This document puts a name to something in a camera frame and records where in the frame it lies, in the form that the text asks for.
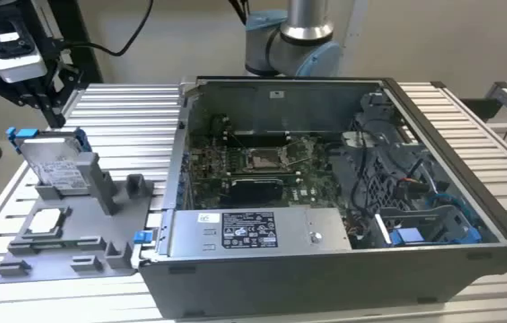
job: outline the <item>barcode sticker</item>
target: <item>barcode sticker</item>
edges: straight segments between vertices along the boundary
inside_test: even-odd
[[[59,190],[87,187],[87,181],[73,161],[44,161],[36,165],[36,169],[43,184],[52,185]]]

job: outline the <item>blue cable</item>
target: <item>blue cable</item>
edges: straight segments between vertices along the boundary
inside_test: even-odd
[[[432,207],[432,201],[437,198],[447,198],[452,201],[452,203],[456,204],[456,206],[460,208],[460,211],[461,211],[461,214],[464,214],[464,216],[472,220],[472,212],[469,211],[468,207],[464,205],[464,203],[456,198],[453,197],[452,195],[449,194],[445,194],[445,193],[439,193],[439,194],[435,194],[433,196],[428,197],[427,200],[425,200],[425,204]]]

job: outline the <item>blue tab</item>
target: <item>blue tab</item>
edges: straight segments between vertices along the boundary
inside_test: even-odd
[[[137,231],[133,236],[135,244],[151,244],[153,240],[153,231]]]
[[[391,241],[393,243],[393,246],[400,246],[404,244],[403,238],[400,237],[400,234],[396,230],[393,230],[388,236],[391,237]]]
[[[483,241],[483,236],[480,232],[477,232],[475,227],[469,227],[467,231],[467,235],[460,239],[461,244],[477,244]]]
[[[31,139],[37,136],[40,131],[37,129],[20,129],[16,134],[16,138]]]
[[[92,152],[92,146],[89,145],[88,135],[85,134],[85,131],[80,128],[75,130],[75,137],[80,141],[81,144],[81,150],[85,152]]]
[[[8,136],[8,141],[12,143],[12,146],[16,149],[16,153],[21,153],[20,147],[16,143],[16,127],[9,127],[8,130],[5,130],[5,134]]]

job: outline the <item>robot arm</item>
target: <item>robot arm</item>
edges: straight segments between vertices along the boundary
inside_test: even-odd
[[[61,108],[81,78],[61,61],[63,49],[63,41],[44,31],[32,0],[0,0],[0,96],[41,110],[52,128],[64,126]]]
[[[237,0],[229,1],[239,7]],[[257,11],[240,17],[247,29],[245,68],[255,75],[335,75],[341,49],[331,41],[333,26],[327,0],[289,0],[289,10]],[[152,11],[153,0],[137,30],[119,52],[89,43],[49,37],[32,0],[0,0],[0,96],[19,106],[41,110],[52,129],[65,124],[61,109],[83,71],[64,64],[61,51],[92,47],[120,57],[131,47]],[[60,78],[63,88],[53,80]]]

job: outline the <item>blue drive bracket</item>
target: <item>blue drive bracket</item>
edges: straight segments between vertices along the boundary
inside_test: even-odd
[[[81,151],[84,152],[92,152],[92,146],[89,145],[88,135],[85,134],[85,131],[77,127],[73,131],[40,131],[37,129],[20,129],[16,132],[15,127],[9,127],[5,131],[8,141],[12,143],[16,152],[20,152],[20,143],[17,142],[19,139],[33,139],[40,137],[57,137],[60,135],[68,135],[69,133],[73,134],[75,138],[77,139]]]

